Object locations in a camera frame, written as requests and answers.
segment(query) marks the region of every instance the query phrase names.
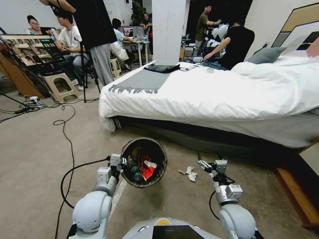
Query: fringe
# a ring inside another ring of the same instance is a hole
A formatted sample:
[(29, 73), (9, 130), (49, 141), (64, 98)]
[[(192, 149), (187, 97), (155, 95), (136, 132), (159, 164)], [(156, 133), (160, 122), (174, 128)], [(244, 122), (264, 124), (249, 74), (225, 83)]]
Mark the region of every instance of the fringe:
[(124, 86), (112, 85), (109, 88), (109, 91), (114, 92), (115, 90), (118, 90), (118, 93), (122, 93), (124, 90), (127, 90), (129, 93), (131, 93), (131, 91), (133, 91), (133, 94), (140, 93), (140, 92), (144, 91), (145, 93), (148, 93), (148, 94), (153, 94), (153, 93), (156, 94), (158, 92), (158, 89), (159, 88), (147, 88), (147, 89), (144, 89), (144, 88), (133, 88), (133, 87), (124, 87)]

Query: black bag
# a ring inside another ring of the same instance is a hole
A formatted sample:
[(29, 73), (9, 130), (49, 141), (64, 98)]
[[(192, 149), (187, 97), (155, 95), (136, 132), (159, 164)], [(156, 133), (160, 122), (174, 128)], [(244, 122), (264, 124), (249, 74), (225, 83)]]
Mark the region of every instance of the black bag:
[(144, 67), (145, 70), (154, 71), (158, 73), (171, 73), (173, 71), (179, 70), (180, 65), (155, 65), (151, 64)]

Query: bed frame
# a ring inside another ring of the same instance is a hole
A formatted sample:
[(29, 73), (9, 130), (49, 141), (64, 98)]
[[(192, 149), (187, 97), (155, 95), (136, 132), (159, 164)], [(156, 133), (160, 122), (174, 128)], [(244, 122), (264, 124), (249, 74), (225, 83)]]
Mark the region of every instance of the bed frame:
[(195, 151), (216, 153), (218, 150), (226, 156), (250, 159), (270, 167), (279, 165), (300, 150), (240, 133), (185, 123), (124, 116), (113, 119), (119, 129), (129, 125), (150, 130)]

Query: gray pillow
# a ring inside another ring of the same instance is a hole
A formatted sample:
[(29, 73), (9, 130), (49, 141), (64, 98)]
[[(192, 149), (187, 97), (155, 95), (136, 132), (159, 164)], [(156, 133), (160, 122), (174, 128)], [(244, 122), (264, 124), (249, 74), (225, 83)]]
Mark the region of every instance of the gray pillow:
[(255, 64), (273, 63), (285, 49), (286, 47), (264, 47), (247, 61)]

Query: white duvet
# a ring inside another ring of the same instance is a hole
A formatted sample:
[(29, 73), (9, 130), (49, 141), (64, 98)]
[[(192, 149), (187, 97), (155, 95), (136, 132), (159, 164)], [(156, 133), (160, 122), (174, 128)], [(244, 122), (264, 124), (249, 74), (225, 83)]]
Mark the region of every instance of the white duvet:
[[(181, 67), (193, 66), (185, 62), (180, 64)], [(313, 59), (280, 57), (273, 64), (259, 65), (242, 62), (231, 71), (211, 72), (202, 66), (186, 72), (175, 71), (157, 94), (108, 91), (112, 84), (122, 82), (140, 70), (142, 68), (102, 88), (99, 114), (108, 130), (115, 130), (112, 116), (218, 128), (216, 125), (221, 123), (233, 122), (235, 125), (279, 119), (319, 106), (319, 62)], [(262, 134), (242, 133), (262, 137)]]

